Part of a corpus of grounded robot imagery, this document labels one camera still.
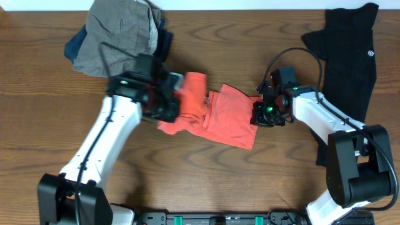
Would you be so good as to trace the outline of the red orange t-shirt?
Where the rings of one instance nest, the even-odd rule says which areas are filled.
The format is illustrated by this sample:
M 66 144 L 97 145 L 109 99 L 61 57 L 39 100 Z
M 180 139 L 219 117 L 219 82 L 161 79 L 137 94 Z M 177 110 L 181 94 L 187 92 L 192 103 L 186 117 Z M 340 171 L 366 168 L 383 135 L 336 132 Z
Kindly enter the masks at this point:
M 219 91 L 208 91 L 207 76 L 199 72 L 185 75 L 176 96 L 181 100 L 179 116 L 174 123 L 159 121 L 158 129 L 170 135 L 188 131 L 218 143 L 253 148 L 258 127 L 251 118 L 259 96 L 249 97 L 227 84 Z

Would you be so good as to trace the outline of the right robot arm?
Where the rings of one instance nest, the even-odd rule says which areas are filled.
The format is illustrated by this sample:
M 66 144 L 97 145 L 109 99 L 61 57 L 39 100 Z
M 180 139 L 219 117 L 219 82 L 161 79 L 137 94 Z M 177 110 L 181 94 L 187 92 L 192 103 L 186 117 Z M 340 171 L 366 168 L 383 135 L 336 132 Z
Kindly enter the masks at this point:
M 312 85 L 302 86 L 294 69 L 282 67 L 267 72 L 256 88 L 262 100 L 255 102 L 251 124 L 272 128 L 301 121 L 325 144 L 327 189 L 304 212 L 288 224 L 372 224 L 369 203 L 399 194 L 399 181 L 387 131 L 380 125 L 367 126 L 354 120 L 325 100 Z

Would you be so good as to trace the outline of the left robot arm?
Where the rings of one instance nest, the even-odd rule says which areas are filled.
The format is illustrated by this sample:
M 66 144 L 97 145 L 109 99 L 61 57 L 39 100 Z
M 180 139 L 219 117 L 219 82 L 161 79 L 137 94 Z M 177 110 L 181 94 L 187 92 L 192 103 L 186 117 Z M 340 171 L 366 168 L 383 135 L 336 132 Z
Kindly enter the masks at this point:
M 184 76 L 154 56 L 139 54 L 132 69 L 109 76 L 101 111 L 74 157 L 37 185 L 40 224 L 134 224 L 134 210 L 109 203 L 111 171 L 144 118 L 173 123 Z

